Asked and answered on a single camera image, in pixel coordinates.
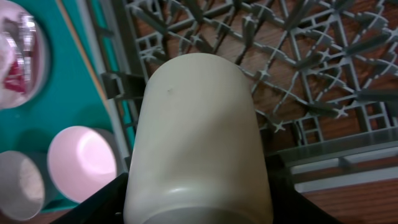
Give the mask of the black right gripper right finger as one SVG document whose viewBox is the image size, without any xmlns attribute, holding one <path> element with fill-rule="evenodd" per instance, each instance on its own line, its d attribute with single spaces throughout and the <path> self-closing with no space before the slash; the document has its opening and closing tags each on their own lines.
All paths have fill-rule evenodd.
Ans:
<svg viewBox="0 0 398 224">
<path fill-rule="evenodd" d="M 340 224 L 298 193 L 280 155 L 266 157 L 266 167 L 274 209 L 274 224 Z"/>
</svg>

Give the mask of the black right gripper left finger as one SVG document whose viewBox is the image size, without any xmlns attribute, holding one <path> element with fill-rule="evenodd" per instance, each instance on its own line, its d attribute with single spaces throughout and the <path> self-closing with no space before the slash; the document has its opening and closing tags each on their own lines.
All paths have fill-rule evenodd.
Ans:
<svg viewBox="0 0 398 224">
<path fill-rule="evenodd" d="M 123 224 L 128 173 L 122 173 L 52 224 Z"/>
</svg>

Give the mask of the pink bowl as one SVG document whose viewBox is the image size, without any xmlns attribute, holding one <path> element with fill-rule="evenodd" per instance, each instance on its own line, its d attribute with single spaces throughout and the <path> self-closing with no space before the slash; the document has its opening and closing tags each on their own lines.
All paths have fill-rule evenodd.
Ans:
<svg viewBox="0 0 398 224">
<path fill-rule="evenodd" d="M 47 167 L 58 191 L 76 203 L 124 172 L 114 134 L 86 126 L 68 127 L 52 139 Z"/>
</svg>

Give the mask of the right wooden chopstick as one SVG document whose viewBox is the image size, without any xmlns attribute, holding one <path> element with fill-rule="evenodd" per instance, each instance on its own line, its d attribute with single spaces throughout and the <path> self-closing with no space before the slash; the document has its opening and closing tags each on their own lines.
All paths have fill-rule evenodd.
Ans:
<svg viewBox="0 0 398 224">
<path fill-rule="evenodd" d="M 65 7 L 65 5 L 64 5 L 62 0 L 55 0 L 55 2 L 57 4 L 58 10 L 60 11 L 60 13 L 61 13 L 61 15 L 63 17 L 63 20 L 64 20 L 64 22 L 65 22 L 65 24 L 66 24 L 66 26 L 68 28 L 68 31 L 71 34 L 72 39 L 73 39 L 73 41 L 74 41 L 74 43 L 75 43 L 75 45 L 76 45 L 76 47 L 78 49 L 78 52 L 79 52 L 79 54 L 80 54 L 80 56 L 81 56 L 81 58 L 83 60 L 83 63 L 85 64 L 85 67 L 86 67 L 86 69 L 87 69 L 87 71 L 88 71 L 88 73 L 90 75 L 90 78 L 93 81 L 93 84 L 94 84 L 94 86 L 96 88 L 96 91 L 97 91 L 97 93 L 98 93 L 98 95 L 99 95 L 99 97 L 100 97 L 100 99 L 101 99 L 101 101 L 102 101 L 107 113 L 109 113 L 109 105 L 108 105 L 106 96 L 104 94 L 104 90 L 103 90 L 103 88 L 101 86 L 101 83 L 100 83 L 100 81 L 99 81 L 99 79 L 98 79 L 98 77 L 96 75 L 96 72 L 95 72 L 94 67 L 93 67 L 93 65 L 92 65 L 92 63 L 91 63 L 91 61 L 90 61 L 90 59 L 88 57 L 88 54 L 87 54 L 87 52 L 86 52 L 86 50 L 85 50 L 85 48 L 84 48 L 84 46 L 83 46 L 83 44 L 82 44 L 82 42 L 80 40 L 80 37 L 79 37 L 79 35 L 78 35 L 78 33 L 77 33 L 76 29 L 75 29 L 75 26 L 74 26 L 74 24 L 73 24 L 73 22 L 72 22 L 72 20 L 70 18 L 70 15 L 69 15 L 69 13 L 68 13 L 68 11 L 67 11 L 67 9 L 66 9 L 66 7 Z"/>
</svg>

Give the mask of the teal plastic tray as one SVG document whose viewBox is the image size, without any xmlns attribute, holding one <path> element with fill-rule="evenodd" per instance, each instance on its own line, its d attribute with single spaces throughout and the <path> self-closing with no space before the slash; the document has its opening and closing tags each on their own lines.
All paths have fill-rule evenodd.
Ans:
<svg viewBox="0 0 398 224">
<path fill-rule="evenodd" d="M 32 14 L 47 45 L 46 78 L 28 102 L 1 110 L 1 151 L 45 152 L 69 126 L 112 131 L 111 120 L 55 1 L 1 1 L 1 15 Z"/>
</svg>

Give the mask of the white round plate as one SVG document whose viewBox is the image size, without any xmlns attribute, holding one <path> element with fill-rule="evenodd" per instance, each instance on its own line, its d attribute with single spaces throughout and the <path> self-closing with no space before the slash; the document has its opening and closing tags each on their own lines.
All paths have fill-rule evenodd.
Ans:
<svg viewBox="0 0 398 224">
<path fill-rule="evenodd" d="M 34 16 L 12 1 L 1 0 L 1 109 L 35 98 L 49 69 L 49 46 Z"/>
</svg>

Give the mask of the red snack wrapper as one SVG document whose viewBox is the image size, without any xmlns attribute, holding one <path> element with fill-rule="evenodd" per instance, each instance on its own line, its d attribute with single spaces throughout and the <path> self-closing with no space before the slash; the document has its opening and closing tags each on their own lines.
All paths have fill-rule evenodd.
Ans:
<svg viewBox="0 0 398 224">
<path fill-rule="evenodd" d="M 21 52 L 13 39 L 6 39 L 12 52 L 12 62 L 3 80 L 5 89 L 27 95 L 33 90 L 32 52 Z"/>
</svg>

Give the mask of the grey bowl with rice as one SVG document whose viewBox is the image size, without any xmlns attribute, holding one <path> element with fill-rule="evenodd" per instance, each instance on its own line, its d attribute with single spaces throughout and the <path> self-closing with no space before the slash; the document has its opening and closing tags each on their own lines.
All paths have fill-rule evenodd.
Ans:
<svg viewBox="0 0 398 224">
<path fill-rule="evenodd" d="M 35 217 L 58 195 L 43 152 L 1 153 L 1 212 L 16 221 Z"/>
</svg>

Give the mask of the white cup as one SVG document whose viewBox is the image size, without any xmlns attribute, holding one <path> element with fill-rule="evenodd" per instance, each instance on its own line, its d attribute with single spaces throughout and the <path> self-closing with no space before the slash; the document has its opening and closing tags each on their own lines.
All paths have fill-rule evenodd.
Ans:
<svg viewBox="0 0 398 224">
<path fill-rule="evenodd" d="M 230 61 L 186 54 L 147 82 L 125 223 L 272 223 L 272 199 L 246 77 Z"/>
</svg>

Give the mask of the grey dishwasher rack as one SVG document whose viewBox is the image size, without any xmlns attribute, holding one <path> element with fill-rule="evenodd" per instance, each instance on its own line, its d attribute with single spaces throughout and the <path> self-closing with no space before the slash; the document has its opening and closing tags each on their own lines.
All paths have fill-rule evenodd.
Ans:
<svg viewBox="0 0 398 224">
<path fill-rule="evenodd" d="M 264 150 L 298 192 L 397 179 L 396 1 L 79 1 L 128 171 L 144 88 L 174 57 L 248 78 Z"/>
</svg>

